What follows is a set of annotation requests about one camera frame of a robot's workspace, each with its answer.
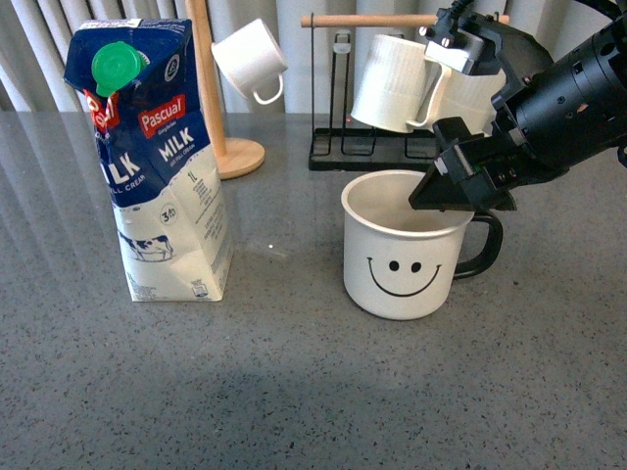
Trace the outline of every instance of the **green bottle cap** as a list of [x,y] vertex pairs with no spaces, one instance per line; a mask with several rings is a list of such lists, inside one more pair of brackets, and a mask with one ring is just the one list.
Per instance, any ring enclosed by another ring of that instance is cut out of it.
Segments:
[[91,62],[96,93],[109,97],[129,83],[146,67],[141,54],[125,42],[112,42],[100,48]]

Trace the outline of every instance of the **wooden rod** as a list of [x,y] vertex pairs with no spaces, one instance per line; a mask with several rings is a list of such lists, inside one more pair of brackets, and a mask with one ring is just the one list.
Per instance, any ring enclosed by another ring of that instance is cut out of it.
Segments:
[[219,108],[215,61],[212,53],[212,31],[209,26],[207,5],[205,0],[185,0],[185,6],[187,7],[187,14],[192,20],[194,55],[205,126],[209,132],[216,157],[222,158],[226,156],[226,139],[224,138],[222,113]]
[[[301,27],[421,27],[430,26],[435,15],[311,15],[301,17]],[[509,16],[499,16],[499,22],[509,24]]]

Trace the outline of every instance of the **mug handle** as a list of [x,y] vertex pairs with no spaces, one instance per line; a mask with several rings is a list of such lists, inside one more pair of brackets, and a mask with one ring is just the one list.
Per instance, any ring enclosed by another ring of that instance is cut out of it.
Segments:
[[503,243],[503,225],[501,221],[490,211],[477,212],[470,222],[484,222],[488,224],[488,238],[481,253],[469,259],[459,262],[455,268],[454,279],[465,279],[476,276],[488,269],[499,256]]
[[255,99],[260,105],[269,105],[270,103],[273,103],[274,101],[278,100],[278,97],[281,96],[281,93],[283,93],[283,73],[278,76],[278,93],[276,93],[276,95],[274,95],[269,100],[264,100],[259,96],[259,94],[257,93],[257,90],[254,90],[253,96],[255,96]]
[[[438,110],[440,109],[440,103],[442,102],[442,98],[444,98],[444,92],[446,91],[446,84],[449,79],[453,75],[453,70],[450,67],[445,66],[444,64],[440,64],[438,61],[434,61],[428,57],[424,58],[425,62],[430,62],[432,64],[437,64],[442,69],[440,72],[440,76],[437,80],[435,80],[435,84],[432,84],[429,87],[427,92],[430,92],[431,97],[429,98],[429,102],[427,104],[426,116],[423,120],[408,120],[407,124],[413,127],[427,127],[431,126],[433,122],[436,120],[436,115]],[[423,110],[425,103],[423,102],[420,106],[420,111]]]

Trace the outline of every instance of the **mug rack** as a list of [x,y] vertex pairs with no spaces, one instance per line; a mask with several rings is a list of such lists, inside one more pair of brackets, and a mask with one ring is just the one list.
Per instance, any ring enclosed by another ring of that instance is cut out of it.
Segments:
[[[348,29],[335,32],[332,46],[330,98],[328,125],[317,127],[315,114],[315,38],[317,27],[347,26],[403,26],[425,23],[420,15],[403,16],[336,16],[303,17],[303,27],[311,28],[312,60],[312,144],[310,146],[310,170],[352,170],[375,171],[380,169],[415,169],[425,171],[437,155],[437,145],[432,132],[415,130],[412,133],[398,133],[375,127],[367,127],[352,122],[348,114],[349,71],[355,49],[352,34]],[[343,76],[341,94],[341,119],[335,122],[336,82],[338,74]]]

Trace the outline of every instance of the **black mug handle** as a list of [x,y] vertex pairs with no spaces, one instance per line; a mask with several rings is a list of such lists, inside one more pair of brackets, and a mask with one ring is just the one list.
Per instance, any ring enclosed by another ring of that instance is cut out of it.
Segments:
[[488,224],[488,238],[481,253],[469,259],[459,262],[455,268],[454,279],[465,279],[476,276],[488,269],[497,260],[503,243],[503,226],[501,221],[491,212],[477,212],[470,222],[484,222]]

